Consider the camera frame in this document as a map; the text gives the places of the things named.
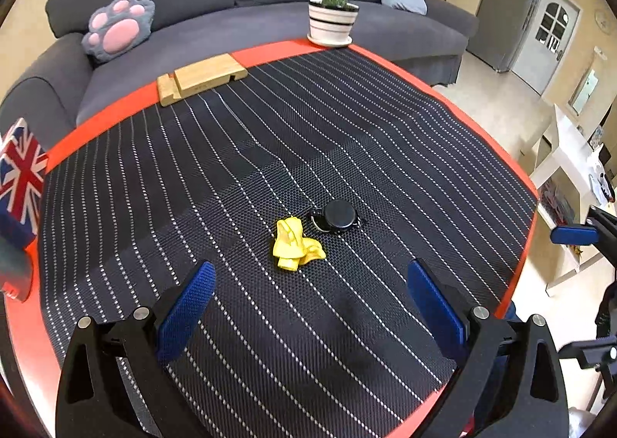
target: white door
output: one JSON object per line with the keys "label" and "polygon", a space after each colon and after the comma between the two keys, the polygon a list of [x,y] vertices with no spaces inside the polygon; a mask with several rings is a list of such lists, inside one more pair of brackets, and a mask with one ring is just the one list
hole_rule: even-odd
{"label": "white door", "polygon": [[574,30],[578,9],[566,0],[540,0],[512,72],[542,94]]}

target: potted plant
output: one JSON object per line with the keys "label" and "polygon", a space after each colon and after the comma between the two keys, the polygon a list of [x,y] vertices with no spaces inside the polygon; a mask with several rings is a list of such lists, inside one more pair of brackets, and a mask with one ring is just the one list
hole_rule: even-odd
{"label": "potted plant", "polygon": [[308,20],[311,42],[321,46],[351,44],[349,33],[358,16],[359,6],[349,0],[309,0]]}

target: union jack flag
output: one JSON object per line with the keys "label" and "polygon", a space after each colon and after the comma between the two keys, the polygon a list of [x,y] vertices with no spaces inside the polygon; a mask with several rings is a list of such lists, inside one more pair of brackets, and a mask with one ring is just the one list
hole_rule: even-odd
{"label": "union jack flag", "polygon": [[0,232],[23,248],[38,233],[47,154],[20,118],[0,150]]}

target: blue gripper pad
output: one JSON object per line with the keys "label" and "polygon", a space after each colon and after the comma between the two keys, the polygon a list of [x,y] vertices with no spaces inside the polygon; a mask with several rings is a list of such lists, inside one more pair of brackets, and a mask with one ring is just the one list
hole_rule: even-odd
{"label": "blue gripper pad", "polygon": [[158,328],[156,356],[159,363],[167,364],[183,353],[214,293],[216,282],[214,266],[204,262]]}
{"label": "blue gripper pad", "polygon": [[558,225],[550,232],[550,240],[556,245],[586,247],[600,241],[598,230],[591,225]]}
{"label": "blue gripper pad", "polygon": [[420,262],[407,268],[407,290],[446,358],[460,362],[467,357],[465,327]]}

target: door frame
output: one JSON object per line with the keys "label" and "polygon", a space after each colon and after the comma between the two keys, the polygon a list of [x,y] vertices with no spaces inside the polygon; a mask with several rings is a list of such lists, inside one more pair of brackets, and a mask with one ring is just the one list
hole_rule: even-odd
{"label": "door frame", "polygon": [[[566,49],[563,50],[563,56],[561,57],[561,59],[557,62],[557,66],[555,67],[555,70],[553,71],[553,75],[550,77],[550,79],[548,80],[548,84],[546,85],[546,88],[544,88],[544,91],[541,94],[541,97],[544,97],[548,91],[552,88],[555,80],[556,80],[556,76],[559,73],[559,71],[561,70],[561,66],[562,66],[562,62],[564,60],[564,58],[568,55],[568,53],[570,52],[570,47],[572,46],[572,41],[574,41],[574,38],[576,36],[576,34],[578,33],[578,28],[581,25],[581,17],[582,17],[582,13],[583,13],[583,8],[576,2],[573,0],[564,0],[566,2],[569,2],[573,7],[575,7],[578,10],[578,15],[576,15],[576,22],[574,25],[574,28],[572,29],[572,34],[570,34],[570,39],[568,40],[568,45],[566,46]],[[540,13],[544,14],[544,11],[540,11],[540,9],[538,8],[538,5],[536,5],[536,12],[534,13],[532,19],[529,21],[529,25],[527,26],[527,30],[525,32],[525,34],[523,35],[523,37],[521,38],[521,41],[518,44],[518,48],[516,49],[516,58],[514,59],[512,66],[514,66],[514,64],[516,63],[516,60],[518,59],[519,55],[521,54],[521,51],[523,50],[523,46],[524,44],[527,42],[527,39],[529,37],[529,33],[531,32],[531,25],[534,23],[534,20],[536,19],[536,16],[539,15]]]}

